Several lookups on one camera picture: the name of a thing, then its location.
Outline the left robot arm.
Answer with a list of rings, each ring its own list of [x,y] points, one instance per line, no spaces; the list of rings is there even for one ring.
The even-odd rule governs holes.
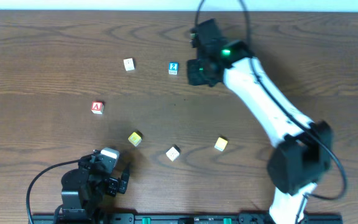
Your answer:
[[[100,151],[84,156],[78,168],[63,175],[61,212],[56,223],[107,223],[109,217],[99,207],[106,195],[124,194],[130,178],[126,165],[120,178],[111,176],[116,158]]]

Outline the red letter A block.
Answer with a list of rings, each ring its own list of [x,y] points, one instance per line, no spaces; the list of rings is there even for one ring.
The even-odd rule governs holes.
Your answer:
[[[104,112],[104,103],[101,101],[93,101],[91,104],[91,111],[94,114],[103,114]]]

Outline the blue number 2 block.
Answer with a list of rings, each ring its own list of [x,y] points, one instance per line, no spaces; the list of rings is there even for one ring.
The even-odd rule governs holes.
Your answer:
[[[178,74],[178,62],[170,62],[168,65],[168,73],[170,75]]]

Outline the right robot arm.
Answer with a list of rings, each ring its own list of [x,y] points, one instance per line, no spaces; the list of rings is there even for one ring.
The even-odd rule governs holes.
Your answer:
[[[214,19],[190,30],[196,58],[187,62],[190,85],[221,82],[248,107],[274,148],[267,171],[275,186],[269,215],[274,223],[301,223],[307,199],[331,168],[332,131],[297,110],[274,85],[249,46],[229,42]]]

